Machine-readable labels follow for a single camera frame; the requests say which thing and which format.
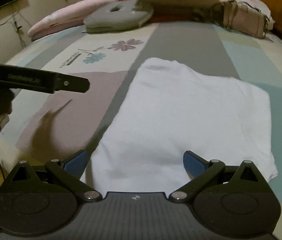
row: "gray stripe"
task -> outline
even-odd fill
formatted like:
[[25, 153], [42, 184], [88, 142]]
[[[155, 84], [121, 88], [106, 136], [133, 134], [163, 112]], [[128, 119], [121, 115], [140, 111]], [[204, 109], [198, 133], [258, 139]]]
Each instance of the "gray stripe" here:
[[43, 68], [50, 60], [60, 54], [68, 46], [70, 46], [72, 43], [86, 35], [86, 33], [83, 33], [85, 31], [86, 30], [83, 25], [77, 28], [75, 31], [64, 35], [62, 38], [58, 39], [55, 44], [53, 44], [47, 50], [43, 51], [32, 61], [26, 64], [25, 67], [35, 69]]
[[96, 149], [103, 133], [116, 116], [136, 71], [146, 59], [151, 57], [176, 60], [205, 75], [239, 79], [213, 25], [195, 22], [160, 24], [128, 71], [96, 133], [86, 147], [87, 152], [92, 153]]

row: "blue gripper pad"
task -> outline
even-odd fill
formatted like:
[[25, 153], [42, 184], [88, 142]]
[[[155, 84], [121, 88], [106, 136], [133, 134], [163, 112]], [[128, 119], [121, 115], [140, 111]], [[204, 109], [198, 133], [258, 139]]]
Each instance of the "blue gripper pad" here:
[[189, 152], [185, 152], [183, 154], [183, 166], [194, 178], [198, 177], [207, 170], [207, 166], [192, 156]]
[[82, 176], [89, 162], [89, 155], [86, 151], [77, 153], [75, 157], [66, 162], [63, 169], [73, 176]]

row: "printed logo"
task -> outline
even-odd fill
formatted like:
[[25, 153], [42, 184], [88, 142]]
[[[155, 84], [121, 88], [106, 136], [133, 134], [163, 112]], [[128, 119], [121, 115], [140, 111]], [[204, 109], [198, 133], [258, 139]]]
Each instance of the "printed logo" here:
[[41, 80], [39, 78], [30, 78], [30, 77], [24, 77], [24, 76], [16, 76], [13, 74], [9, 74], [7, 76], [8, 79], [12, 79], [12, 80], [17, 80], [17, 81], [24, 81], [24, 82], [30, 82], [30, 83], [35, 83], [35, 84], [40, 84]]
[[81, 55], [80, 52], [76, 52], [70, 58], [68, 58], [60, 67], [71, 65], [80, 55]]
[[137, 200], [139, 200], [141, 197], [139, 196], [139, 195], [135, 195], [135, 196], [133, 196], [133, 197], [131, 197], [133, 200], [135, 200], [135, 201], [137, 201]]

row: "bolt head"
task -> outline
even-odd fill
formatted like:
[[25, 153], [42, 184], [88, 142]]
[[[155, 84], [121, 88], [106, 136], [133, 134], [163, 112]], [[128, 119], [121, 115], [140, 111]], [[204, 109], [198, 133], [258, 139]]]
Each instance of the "bolt head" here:
[[183, 192], [183, 191], [175, 191], [175, 192], [172, 193], [171, 196], [172, 196], [174, 199], [183, 200], [183, 199], [185, 199], [185, 198], [188, 196], [188, 194], [186, 194], [186, 193]]
[[84, 193], [84, 197], [87, 199], [96, 199], [100, 196], [99, 192], [96, 191], [87, 191]]

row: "bed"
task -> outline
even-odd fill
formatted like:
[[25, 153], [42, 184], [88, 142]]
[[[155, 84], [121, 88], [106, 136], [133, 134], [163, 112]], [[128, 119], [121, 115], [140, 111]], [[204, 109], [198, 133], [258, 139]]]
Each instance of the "bed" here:
[[[282, 41], [263, 40], [195, 22], [152, 23], [121, 33], [87, 34], [78, 26], [46, 36], [7, 64], [86, 77], [85, 94], [16, 90], [10, 122], [0, 134], [0, 161], [10, 171], [92, 153], [117, 114], [137, 69], [150, 57], [176, 60], [212, 76], [235, 77], [269, 93], [272, 153], [278, 176], [270, 186], [282, 205]], [[282, 239], [282, 216], [275, 231]]]

